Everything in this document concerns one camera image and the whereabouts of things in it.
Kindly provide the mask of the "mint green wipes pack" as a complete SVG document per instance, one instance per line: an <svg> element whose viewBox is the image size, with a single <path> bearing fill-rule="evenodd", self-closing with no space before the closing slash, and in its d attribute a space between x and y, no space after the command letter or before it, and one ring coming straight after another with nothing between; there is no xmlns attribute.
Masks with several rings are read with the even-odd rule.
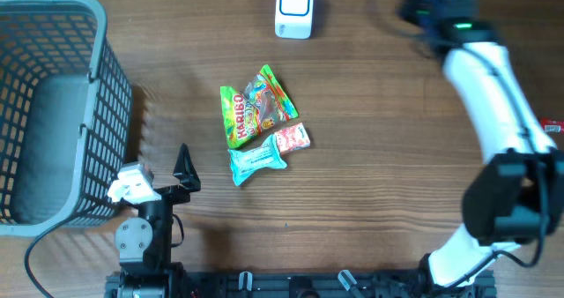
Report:
<svg viewBox="0 0 564 298"><path fill-rule="evenodd" d="M246 152L230 149L228 153L235 186L242 185L262 168L285 169L287 167L281 157L274 135L267 137L260 146L254 149Z"/></svg>

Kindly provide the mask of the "green Haribo candy bag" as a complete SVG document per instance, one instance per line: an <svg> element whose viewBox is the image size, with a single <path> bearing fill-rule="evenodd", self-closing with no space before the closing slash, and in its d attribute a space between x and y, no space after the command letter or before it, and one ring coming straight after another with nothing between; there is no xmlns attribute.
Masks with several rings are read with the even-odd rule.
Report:
<svg viewBox="0 0 564 298"><path fill-rule="evenodd" d="M299 116L268 64L243 91L222 86L219 93L226 143L230 149L238 149L264 131Z"/></svg>

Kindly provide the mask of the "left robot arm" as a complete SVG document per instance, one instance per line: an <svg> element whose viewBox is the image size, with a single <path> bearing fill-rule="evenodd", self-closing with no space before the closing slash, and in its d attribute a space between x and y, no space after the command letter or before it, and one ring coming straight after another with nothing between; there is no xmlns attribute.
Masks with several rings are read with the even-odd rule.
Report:
<svg viewBox="0 0 564 298"><path fill-rule="evenodd" d="M106 297L176 298L196 297L197 290L182 263L171 261L173 226L183 225L173 207L190 201L190 194L201 190L201 182L191 162L189 148L182 144L174 165L176 185L154 188L154 175L141 162L124 165L108 190L114 202L137 210L115 231L115 247L121 270L106 279Z"/></svg>

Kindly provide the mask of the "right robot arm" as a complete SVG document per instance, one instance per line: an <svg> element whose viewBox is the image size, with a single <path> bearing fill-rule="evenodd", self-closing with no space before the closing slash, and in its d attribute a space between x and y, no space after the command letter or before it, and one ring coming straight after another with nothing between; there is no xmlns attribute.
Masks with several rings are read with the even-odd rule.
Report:
<svg viewBox="0 0 564 298"><path fill-rule="evenodd" d="M464 193L461 226L421 262L428 296L473 290L489 265L514 259L525 244L535 244L534 254L519 265L536 266L563 213L563 153L534 116L508 48L477 8L478 0L403 0L398 11L455 87L484 163Z"/></svg>

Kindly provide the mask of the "small red tissue pack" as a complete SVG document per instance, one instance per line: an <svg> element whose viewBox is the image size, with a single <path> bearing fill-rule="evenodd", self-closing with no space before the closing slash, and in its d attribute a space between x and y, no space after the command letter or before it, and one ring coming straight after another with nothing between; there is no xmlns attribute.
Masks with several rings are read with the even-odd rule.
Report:
<svg viewBox="0 0 564 298"><path fill-rule="evenodd" d="M311 145L311 140L303 123L285 127L274 133L277 148L281 155L307 148Z"/></svg>

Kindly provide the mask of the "red stick packet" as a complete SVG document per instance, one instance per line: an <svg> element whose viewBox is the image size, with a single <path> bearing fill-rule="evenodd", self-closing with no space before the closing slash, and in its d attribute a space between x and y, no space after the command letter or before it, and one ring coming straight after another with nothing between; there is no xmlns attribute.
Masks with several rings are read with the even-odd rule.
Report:
<svg viewBox="0 0 564 298"><path fill-rule="evenodd" d="M541 118L540 124L544 132L550 133L563 133L564 132L564 122L557 121L548 118Z"/></svg>

